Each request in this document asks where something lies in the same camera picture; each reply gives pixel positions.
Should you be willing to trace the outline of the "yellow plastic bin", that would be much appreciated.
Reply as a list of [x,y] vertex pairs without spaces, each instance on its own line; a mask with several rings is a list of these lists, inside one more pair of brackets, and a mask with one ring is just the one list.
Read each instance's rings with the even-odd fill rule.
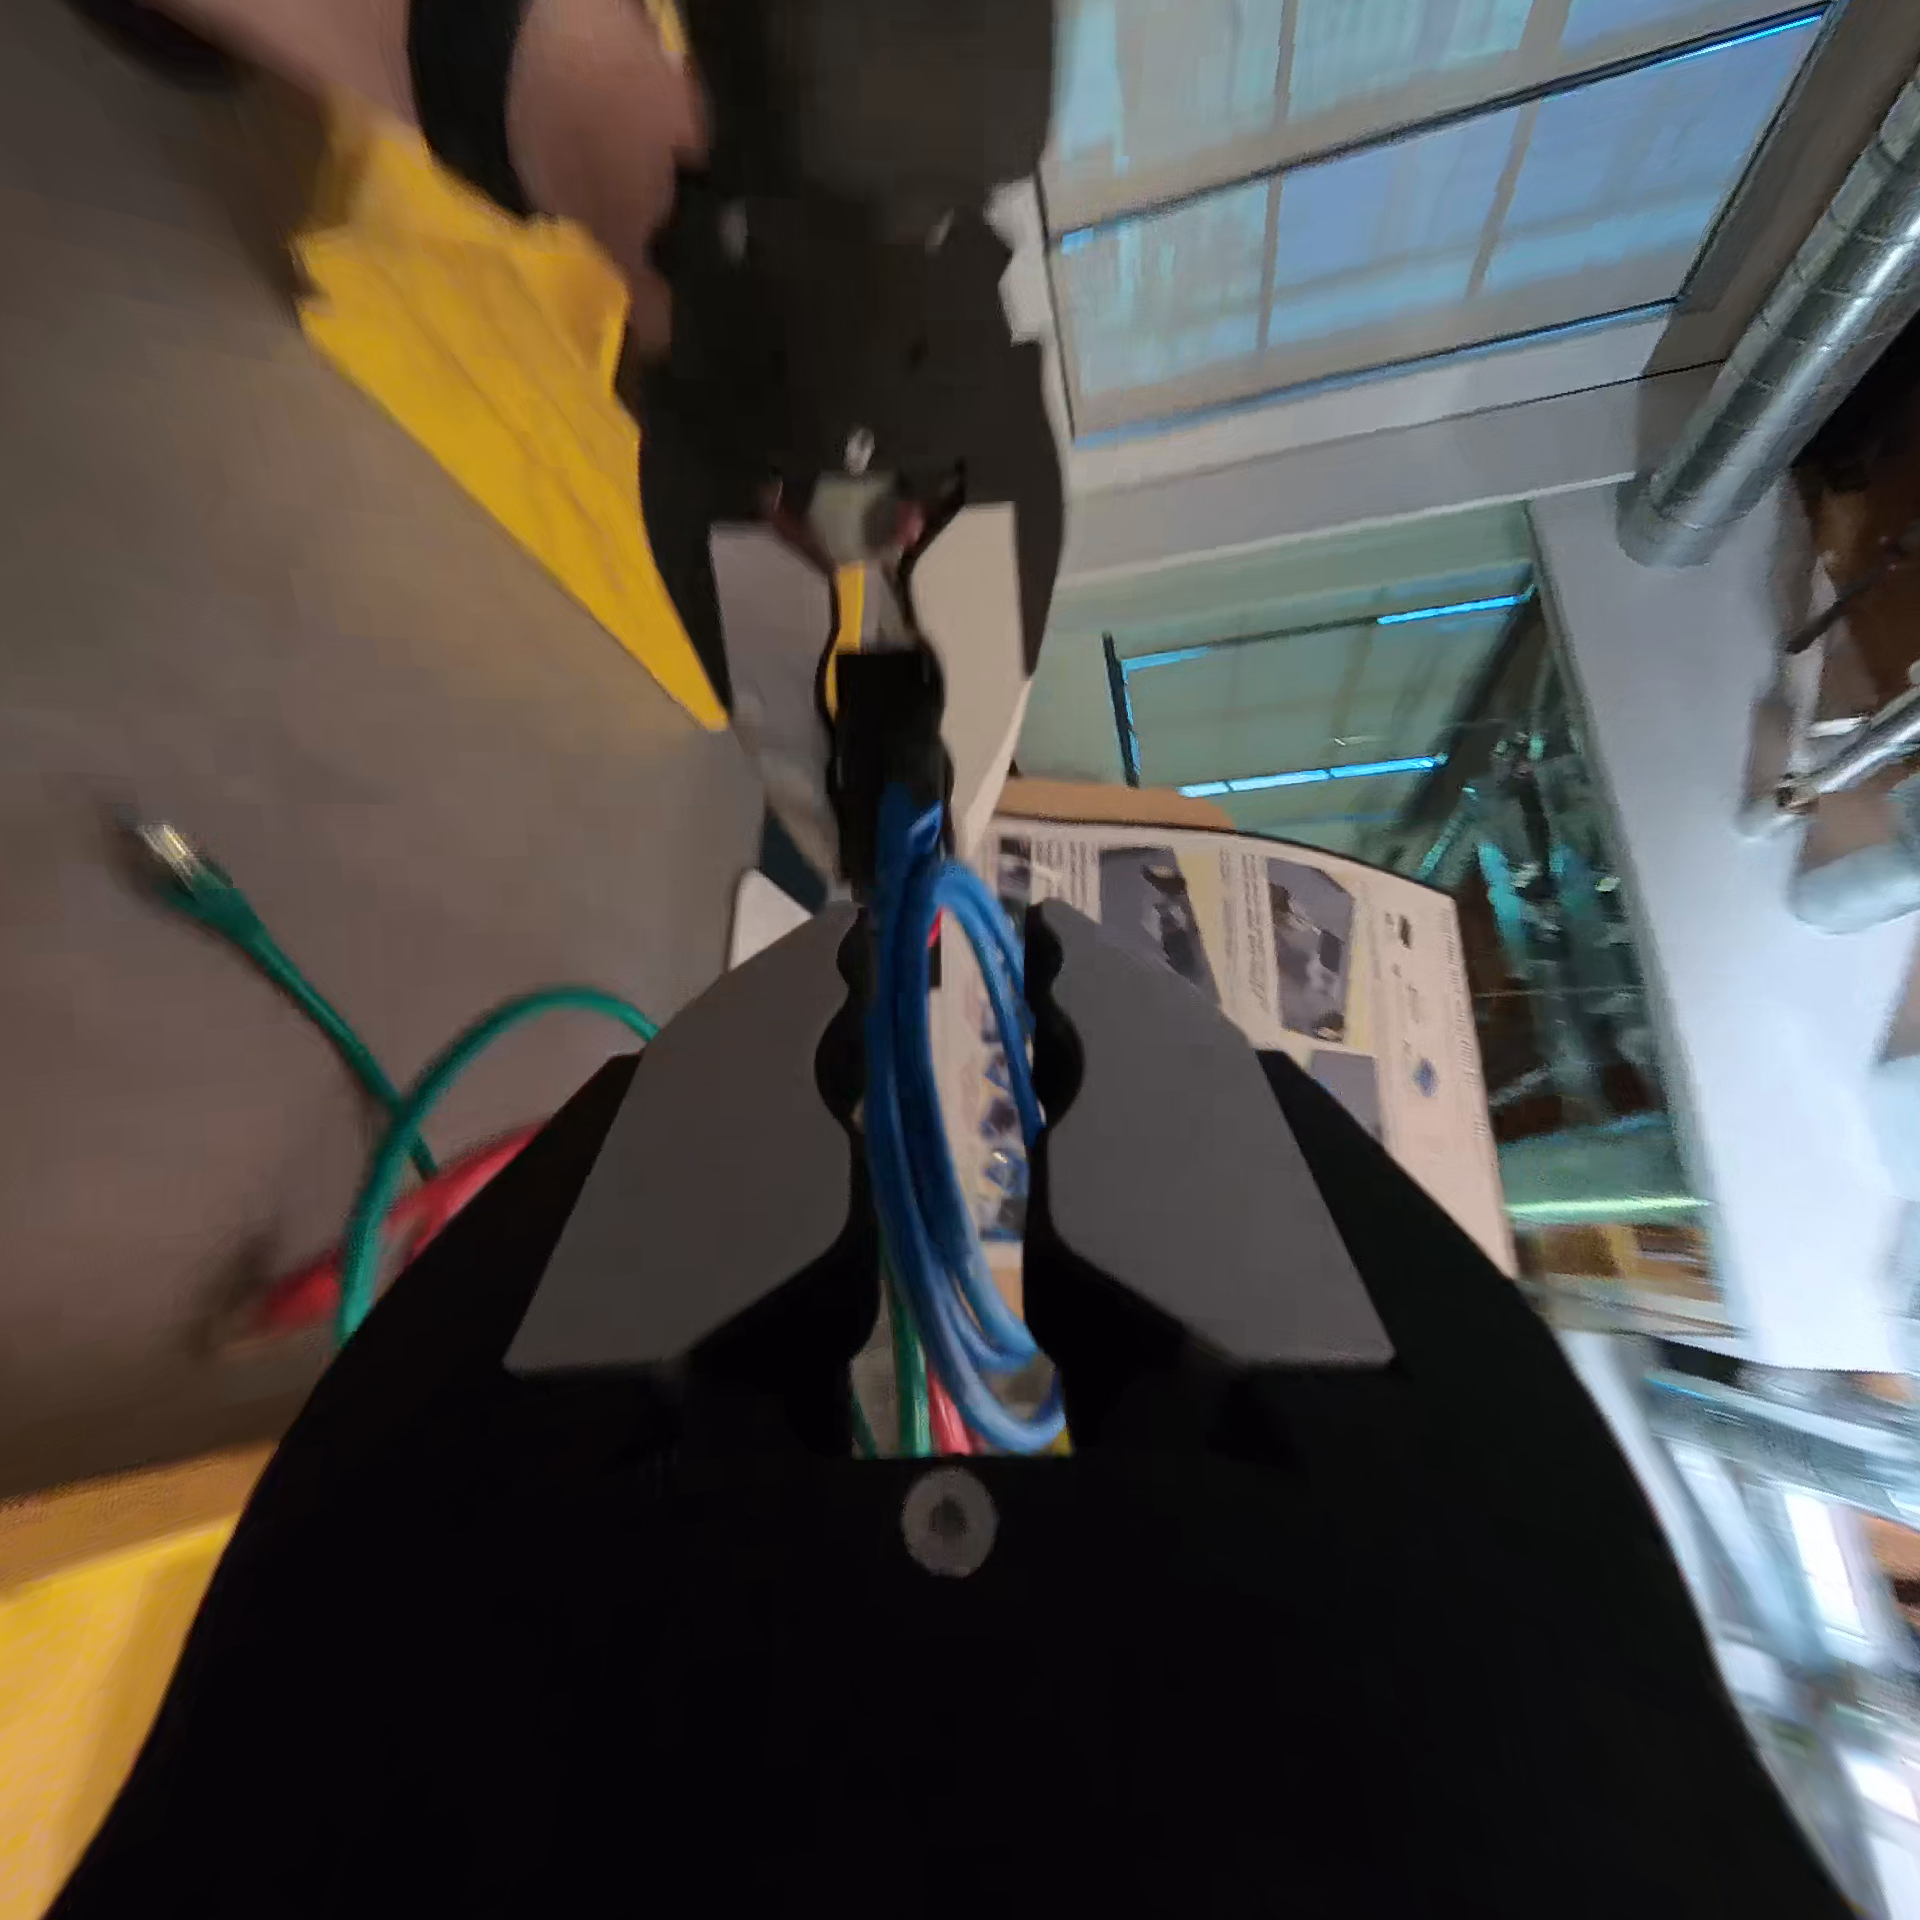
[[125,1783],[275,1444],[1,1507],[1,1915],[46,1915]]
[[727,717],[640,516],[614,392],[628,292],[566,223],[515,223],[345,95],[292,237],[305,340],[702,730]]

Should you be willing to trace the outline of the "person's left hand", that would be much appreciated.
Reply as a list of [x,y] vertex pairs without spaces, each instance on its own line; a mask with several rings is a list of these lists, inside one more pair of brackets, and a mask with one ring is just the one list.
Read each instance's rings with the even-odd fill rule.
[[670,292],[654,261],[679,175],[704,158],[704,95],[648,6],[534,2],[507,91],[512,165],[534,212],[580,229],[627,284],[630,336],[659,356]]

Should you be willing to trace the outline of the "printed instruction sheet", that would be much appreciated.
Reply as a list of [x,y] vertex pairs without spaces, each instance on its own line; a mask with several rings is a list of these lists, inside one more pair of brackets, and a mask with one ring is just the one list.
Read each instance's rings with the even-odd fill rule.
[[974,870],[1024,930],[1061,902],[1286,1054],[1508,1279],[1519,1274],[1455,904],[1245,832],[997,820]]

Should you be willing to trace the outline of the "glass window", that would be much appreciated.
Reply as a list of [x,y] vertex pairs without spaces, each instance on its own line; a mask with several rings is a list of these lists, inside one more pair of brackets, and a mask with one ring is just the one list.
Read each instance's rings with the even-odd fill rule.
[[1077,438],[1680,308],[1838,4],[1057,4]]

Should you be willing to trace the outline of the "spiral metal air duct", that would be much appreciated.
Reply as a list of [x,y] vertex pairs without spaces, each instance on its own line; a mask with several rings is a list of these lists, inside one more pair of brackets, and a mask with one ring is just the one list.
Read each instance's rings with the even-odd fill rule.
[[1622,487],[1645,570],[1715,556],[1916,318],[1918,4],[1836,4],[1689,271],[1653,372],[1710,388]]

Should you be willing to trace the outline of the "brown backing board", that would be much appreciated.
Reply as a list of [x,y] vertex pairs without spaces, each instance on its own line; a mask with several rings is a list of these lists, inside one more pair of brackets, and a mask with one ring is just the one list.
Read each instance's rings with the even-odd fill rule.
[[1171,827],[1174,832],[1237,832],[1232,816],[1211,800],[1171,786],[1129,786],[1062,778],[1011,774],[993,805],[997,820],[1038,820],[1067,827]]

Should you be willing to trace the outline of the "rectangular metal air duct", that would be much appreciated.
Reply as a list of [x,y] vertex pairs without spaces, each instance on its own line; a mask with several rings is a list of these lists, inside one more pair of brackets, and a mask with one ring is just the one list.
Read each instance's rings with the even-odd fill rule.
[[1849,938],[1918,912],[1918,829],[1897,823],[1888,839],[1804,868],[1790,886],[1792,914],[1812,930]]

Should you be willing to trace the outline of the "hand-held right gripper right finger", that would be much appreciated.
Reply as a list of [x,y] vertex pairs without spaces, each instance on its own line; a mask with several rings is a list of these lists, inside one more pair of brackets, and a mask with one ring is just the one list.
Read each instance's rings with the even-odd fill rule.
[[1044,1117],[1024,1308],[1044,1352],[1089,1362],[1109,1314],[1245,1366],[1392,1362],[1253,1043],[1062,900],[1024,932]]

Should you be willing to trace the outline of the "black wristband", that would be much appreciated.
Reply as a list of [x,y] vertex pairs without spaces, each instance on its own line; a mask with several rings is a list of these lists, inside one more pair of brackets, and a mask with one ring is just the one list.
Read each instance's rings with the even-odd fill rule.
[[534,216],[507,128],[525,12],[525,2],[411,2],[404,21],[422,144],[441,167],[519,223]]

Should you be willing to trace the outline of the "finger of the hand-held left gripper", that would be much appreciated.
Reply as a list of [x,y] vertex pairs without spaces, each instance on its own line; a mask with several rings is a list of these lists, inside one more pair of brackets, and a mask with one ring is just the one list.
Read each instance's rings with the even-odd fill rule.
[[708,534],[732,683],[732,732],[771,811],[830,885],[839,827],[828,795],[831,724],[825,663],[837,635],[831,575],[771,525],[719,520]]
[[965,507],[905,574],[908,600],[943,675],[950,818],[991,818],[1031,690],[1011,502]]

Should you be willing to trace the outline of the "white mounting plate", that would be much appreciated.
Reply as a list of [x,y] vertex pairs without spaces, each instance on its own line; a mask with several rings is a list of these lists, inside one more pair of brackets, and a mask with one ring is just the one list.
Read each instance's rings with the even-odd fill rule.
[[741,876],[733,894],[727,938],[727,972],[745,967],[758,952],[780,943],[788,932],[806,926],[817,907],[793,898],[763,870]]

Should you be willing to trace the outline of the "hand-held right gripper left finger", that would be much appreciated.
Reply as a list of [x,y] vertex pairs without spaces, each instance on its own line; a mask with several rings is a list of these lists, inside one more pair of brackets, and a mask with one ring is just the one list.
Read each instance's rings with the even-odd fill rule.
[[840,1374],[877,1316],[872,1204],[833,1078],[859,948],[831,902],[648,1040],[504,1351],[512,1374],[662,1371],[727,1352]]

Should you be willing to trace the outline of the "metal pipe with brass end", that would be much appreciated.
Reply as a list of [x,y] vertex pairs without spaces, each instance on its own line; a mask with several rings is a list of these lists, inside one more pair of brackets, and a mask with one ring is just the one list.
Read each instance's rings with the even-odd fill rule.
[[1916,757],[1918,708],[1889,704],[1836,735],[1793,742],[1785,708],[1763,706],[1734,816],[1742,839],[1759,842],[1799,826],[1831,795],[1861,788]]

